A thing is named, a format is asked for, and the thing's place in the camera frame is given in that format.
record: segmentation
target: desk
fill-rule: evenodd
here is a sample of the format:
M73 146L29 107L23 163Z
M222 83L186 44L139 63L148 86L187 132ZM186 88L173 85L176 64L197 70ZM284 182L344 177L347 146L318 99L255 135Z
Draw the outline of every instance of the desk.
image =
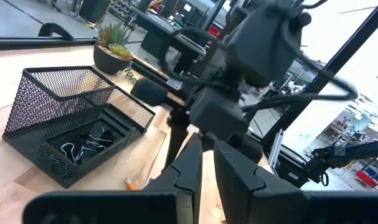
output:
M171 24L157 15L142 12L134 6L131 6L130 10L137 14L136 24L147 30L150 35L158 38L159 41L163 43L165 43L165 40L168 40L171 34L175 31L175 28ZM181 34L172 39L171 47L174 47L177 51L182 52L182 56L174 69L174 71L177 73L179 73L181 70L188 70L194 59L196 59L199 55L206 54L203 47Z
M93 46L0 52L0 224L20 223L25 205L34 197L53 190L64 190L2 140L1 135L22 69L93 65L92 55ZM140 77L139 73L134 72L134 75ZM123 75L107 77L125 91L129 92L132 88L132 84ZM126 190L123 183L125 177L141 189L150 177L157 177L163 168L169 146L170 129L166 124L169 111L159 106L152 110L157 115L140 140L102 164L69 190ZM265 157L260 165L271 171ZM212 151L204 153L202 171L200 223L221 223L223 211L216 187Z

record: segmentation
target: wooden desk surface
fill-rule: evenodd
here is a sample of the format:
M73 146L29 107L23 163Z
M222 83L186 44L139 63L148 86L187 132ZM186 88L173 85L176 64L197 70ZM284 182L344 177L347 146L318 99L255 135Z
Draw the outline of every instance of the wooden desk surface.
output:
M26 67L93 65L93 47L0 52L0 224L20 223L26 204L39 194L65 190L2 140L21 72ZM132 84L124 75L107 76L125 91ZM148 132L68 190L126 190L125 177L141 189L164 166L170 140L169 112L161 107ZM191 133L195 127L189 127ZM221 223L223 211L217 191L213 152L203 158L200 223ZM260 165L271 171L266 158Z

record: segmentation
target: succulent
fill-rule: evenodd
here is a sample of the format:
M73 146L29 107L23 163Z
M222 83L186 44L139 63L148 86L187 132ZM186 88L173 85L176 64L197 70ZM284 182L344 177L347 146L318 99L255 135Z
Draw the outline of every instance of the succulent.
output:
M128 78L128 80L131 82L131 83L136 83L136 81L138 81L138 79L135 78L135 76L133 75L133 72L132 72L132 62L129 63L129 65L127 66L127 68L125 69L125 76Z
M108 48L114 53L120 56L123 60L129 61L133 59L131 52L120 44L110 44Z
M124 46L132 33L128 26L122 22L117 24L110 23L108 26L100 26L98 31L98 44L102 47L108 47L110 44Z

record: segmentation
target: black mesh basket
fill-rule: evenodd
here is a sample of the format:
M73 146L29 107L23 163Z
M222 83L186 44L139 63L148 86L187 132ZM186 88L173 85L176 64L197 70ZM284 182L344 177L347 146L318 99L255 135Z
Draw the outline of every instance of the black mesh basket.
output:
M153 117L154 112L92 67L27 68L3 139L69 187L143 135ZM112 144L85 162L76 164L56 144L72 138L75 147L89 148L89 135L97 136L99 130L112 136Z

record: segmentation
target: orange pencil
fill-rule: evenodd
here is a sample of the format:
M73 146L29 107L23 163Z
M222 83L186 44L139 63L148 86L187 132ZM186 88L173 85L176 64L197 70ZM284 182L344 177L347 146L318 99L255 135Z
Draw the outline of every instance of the orange pencil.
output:
M125 184L129 190L136 190L136 186L132 183L132 181L125 177Z

